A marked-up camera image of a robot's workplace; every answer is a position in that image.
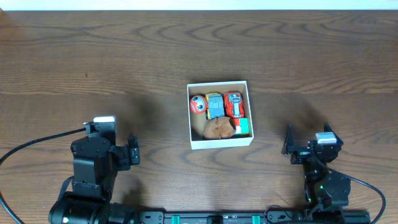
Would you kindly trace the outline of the red white toy ball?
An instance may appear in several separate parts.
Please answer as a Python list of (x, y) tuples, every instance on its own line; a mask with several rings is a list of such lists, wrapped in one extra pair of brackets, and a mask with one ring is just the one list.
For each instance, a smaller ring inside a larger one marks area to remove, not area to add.
[(207, 110), (208, 103), (204, 96), (195, 95), (190, 99), (190, 111), (195, 114), (202, 114)]

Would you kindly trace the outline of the brown plush toy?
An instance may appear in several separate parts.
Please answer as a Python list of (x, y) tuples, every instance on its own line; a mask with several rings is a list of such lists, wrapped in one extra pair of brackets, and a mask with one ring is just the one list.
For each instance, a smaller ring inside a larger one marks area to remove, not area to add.
[(203, 137), (205, 139), (229, 139), (236, 133), (232, 120), (229, 117), (222, 116), (211, 119), (205, 125)]

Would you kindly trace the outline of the colourful puzzle cube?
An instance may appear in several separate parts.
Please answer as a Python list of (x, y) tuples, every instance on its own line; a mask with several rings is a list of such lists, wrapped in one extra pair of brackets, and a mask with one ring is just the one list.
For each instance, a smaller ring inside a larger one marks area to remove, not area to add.
[(249, 124), (247, 118), (236, 118), (233, 119), (235, 126), (235, 136), (246, 136), (249, 134)]

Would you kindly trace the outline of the grey yellow toy truck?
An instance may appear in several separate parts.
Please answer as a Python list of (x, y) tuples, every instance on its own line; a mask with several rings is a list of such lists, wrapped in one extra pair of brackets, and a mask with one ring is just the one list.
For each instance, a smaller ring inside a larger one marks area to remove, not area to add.
[(224, 101), (221, 93), (208, 93), (205, 95), (208, 103), (206, 118), (211, 120), (224, 116)]

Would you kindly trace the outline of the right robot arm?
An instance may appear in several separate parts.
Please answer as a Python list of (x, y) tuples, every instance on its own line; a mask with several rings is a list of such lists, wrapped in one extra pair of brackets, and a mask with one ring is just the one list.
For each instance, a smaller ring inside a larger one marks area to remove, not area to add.
[(291, 164), (301, 164), (304, 170), (304, 192), (309, 207), (304, 217), (309, 220), (346, 223), (343, 208), (349, 204), (351, 181), (327, 166), (338, 157), (343, 141), (324, 124), (323, 131), (307, 146), (297, 146), (291, 125), (287, 128), (282, 154), (290, 155)]

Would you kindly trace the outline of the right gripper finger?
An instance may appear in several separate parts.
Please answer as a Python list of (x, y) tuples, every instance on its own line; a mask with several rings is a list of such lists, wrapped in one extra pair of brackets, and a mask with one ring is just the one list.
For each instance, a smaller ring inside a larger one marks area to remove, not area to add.
[(294, 148), (294, 138), (293, 138), (293, 132), (292, 132), (292, 126), (289, 124), (287, 126), (287, 132), (285, 136), (285, 141), (283, 145), (283, 150), (291, 150)]
[(330, 125), (325, 122), (323, 127), (324, 133), (327, 133), (325, 142), (327, 144), (341, 144), (342, 140), (340, 137), (332, 130)]

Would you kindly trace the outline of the red toy fire truck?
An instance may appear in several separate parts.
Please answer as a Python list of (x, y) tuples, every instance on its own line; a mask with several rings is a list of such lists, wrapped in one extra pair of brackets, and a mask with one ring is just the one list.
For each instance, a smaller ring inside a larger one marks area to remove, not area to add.
[(225, 113), (228, 117), (236, 119), (244, 117), (243, 98), (238, 91), (230, 91), (223, 95)]

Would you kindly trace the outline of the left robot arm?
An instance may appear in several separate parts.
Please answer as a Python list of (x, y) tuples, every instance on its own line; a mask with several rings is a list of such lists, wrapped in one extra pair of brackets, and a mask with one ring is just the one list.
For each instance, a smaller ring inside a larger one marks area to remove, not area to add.
[(111, 136), (88, 136), (72, 142), (74, 175), (65, 180), (50, 209), (50, 223), (139, 223), (136, 209), (111, 203), (118, 172), (140, 163), (139, 141), (130, 134), (116, 146)]

